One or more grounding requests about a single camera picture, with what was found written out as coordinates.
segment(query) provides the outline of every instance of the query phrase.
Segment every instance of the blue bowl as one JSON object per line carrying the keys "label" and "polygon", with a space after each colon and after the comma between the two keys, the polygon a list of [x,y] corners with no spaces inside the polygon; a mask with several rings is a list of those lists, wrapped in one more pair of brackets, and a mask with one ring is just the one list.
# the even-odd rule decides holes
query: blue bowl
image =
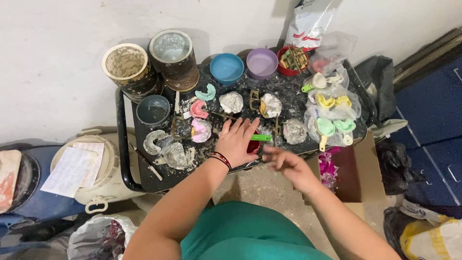
{"label": "blue bowl", "polygon": [[244,72],[244,62],[231,53],[218,54],[210,63],[210,72],[223,85],[236,82]]}

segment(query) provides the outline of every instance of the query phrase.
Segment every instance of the hand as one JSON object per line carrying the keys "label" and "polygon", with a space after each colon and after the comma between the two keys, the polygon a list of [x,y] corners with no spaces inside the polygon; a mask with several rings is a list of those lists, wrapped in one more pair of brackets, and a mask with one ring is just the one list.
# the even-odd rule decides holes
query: hand
{"label": "hand", "polygon": [[308,194],[314,189],[323,187],[308,164],[299,156],[273,146],[264,146],[263,151],[265,152],[263,160],[270,162],[268,168],[282,172],[297,190]]}
{"label": "hand", "polygon": [[231,164],[237,167],[258,159],[258,155],[248,155],[247,146],[260,123],[259,118],[250,123],[250,119],[238,118],[231,126],[231,119],[223,124],[215,151],[221,153]]}

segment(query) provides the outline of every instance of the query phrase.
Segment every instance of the speckled countertop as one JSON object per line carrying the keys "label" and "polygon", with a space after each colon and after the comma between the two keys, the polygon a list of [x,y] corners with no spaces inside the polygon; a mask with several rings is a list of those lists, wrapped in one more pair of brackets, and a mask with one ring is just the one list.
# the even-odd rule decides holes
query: speckled countertop
{"label": "speckled countertop", "polygon": [[[258,81],[250,78],[247,74],[247,70],[244,71],[242,77],[234,84],[229,86],[223,86],[219,84],[210,74],[209,66],[208,65],[198,65],[198,69],[200,72],[199,82],[197,83],[196,87],[190,91],[181,92],[180,93],[180,112],[186,112],[189,110],[190,105],[195,101],[195,91],[199,90],[204,93],[207,92],[207,84],[210,83],[215,86],[217,94],[213,100],[207,101],[207,107],[204,107],[204,110],[209,112],[209,116],[206,119],[208,122],[212,124],[213,128],[218,130],[221,129],[221,125],[223,124],[224,120],[222,117],[217,116],[215,114],[210,113],[210,111],[220,112],[223,113],[223,109],[221,109],[218,101],[218,97],[222,94],[228,93],[230,91],[236,91],[242,95],[244,101],[244,108],[242,109],[241,113],[236,114],[234,117],[242,117],[242,118],[251,118],[254,119],[256,117],[260,117],[260,126],[258,128],[261,134],[268,134],[274,136],[272,132],[272,128],[275,126],[275,118],[264,119],[263,116],[257,111],[253,111],[249,107],[249,96],[251,90],[259,90],[260,97],[266,93],[272,93],[276,97],[278,97],[282,102],[282,112],[279,116],[279,125],[282,127],[283,123],[290,119],[295,118],[300,120],[301,122],[304,121],[304,113],[306,111],[305,103],[307,100],[307,94],[301,92],[301,85],[303,79],[308,77],[310,74],[309,72],[304,72],[303,75],[297,75],[294,77],[286,77],[279,73],[274,73],[271,78]],[[354,86],[350,83],[349,90],[354,91]],[[162,126],[158,128],[153,128],[147,126],[140,122],[136,118],[136,104],[132,103],[132,109],[134,116],[134,125],[135,125],[135,132],[136,132],[136,142],[137,147],[140,149],[150,161],[154,161],[157,156],[149,155],[143,149],[143,142],[146,135],[153,131],[162,129],[167,133],[171,132],[171,121],[174,114],[174,105],[175,105],[175,92],[168,89],[167,87],[164,88],[162,93],[169,101],[171,105],[171,118],[165,122]],[[258,108],[259,101],[254,102],[254,107]],[[353,131],[354,138],[362,138],[366,135],[367,127],[363,120],[360,118],[356,121],[356,129]],[[164,180],[160,181],[148,168],[147,164],[138,158],[139,166],[140,166],[140,177],[141,177],[141,185],[143,188],[148,192],[160,192],[164,190],[171,189],[173,186],[178,184],[181,180],[186,178],[189,174],[191,174],[194,169],[200,165],[209,155],[213,152],[215,147],[215,143],[218,139],[218,135],[216,133],[212,133],[212,136],[203,143],[195,143],[192,142],[190,139],[182,140],[181,143],[183,144],[185,150],[194,147],[195,149],[195,157],[193,163],[184,170],[176,170],[173,169],[166,164],[156,166],[157,171],[163,176]],[[308,135],[306,140],[302,143],[290,145],[288,144],[282,136],[279,136],[275,140],[275,144],[273,141],[269,142],[271,145],[276,145],[283,149],[292,151],[296,154],[303,154],[306,152],[314,151],[318,149],[318,143],[312,140]],[[261,155],[262,148],[258,151],[258,155]],[[254,167],[257,165],[263,164],[261,159],[258,159],[248,165],[239,166],[237,168],[232,169],[230,172],[242,170],[249,167]]]}

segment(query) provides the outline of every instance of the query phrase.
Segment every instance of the black garbage bag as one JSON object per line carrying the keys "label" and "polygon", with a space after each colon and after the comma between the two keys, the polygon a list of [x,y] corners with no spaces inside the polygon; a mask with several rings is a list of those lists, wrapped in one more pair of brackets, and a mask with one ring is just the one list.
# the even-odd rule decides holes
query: black garbage bag
{"label": "black garbage bag", "polygon": [[387,195],[398,195],[407,191],[410,183],[426,181],[411,168],[411,158],[406,155],[406,146],[390,138],[376,144],[382,182]]}
{"label": "black garbage bag", "polygon": [[389,207],[383,211],[383,231],[388,244],[398,253],[403,260],[407,257],[403,253],[400,237],[407,224],[415,221],[415,218],[402,213],[397,207]]}
{"label": "black garbage bag", "polygon": [[385,56],[372,56],[355,66],[354,69],[366,89],[371,84],[375,85],[377,92],[371,97],[377,107],[378,121],[381,122],[393,115],[396,110],[393,60]]}

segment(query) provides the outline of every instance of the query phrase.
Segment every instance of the paper sheet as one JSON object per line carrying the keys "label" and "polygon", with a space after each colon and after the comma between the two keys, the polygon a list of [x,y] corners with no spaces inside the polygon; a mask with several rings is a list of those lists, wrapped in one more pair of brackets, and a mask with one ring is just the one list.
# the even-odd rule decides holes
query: paper sheet
{"label": "paper sheet", "polygon": [[80,187],[91,188],[95,184],[96,177],[98,176],[99,168],[101,167],[101,160],[103,159],[104,143],[102,142],[75,142],[74,148],[96,152],[98,154],[95,163],[88,171],[84,181]]}
{"label": "paper sheet", "polygon": [[74,198],[96,157],[95,152],[67,147],[40,190]]}

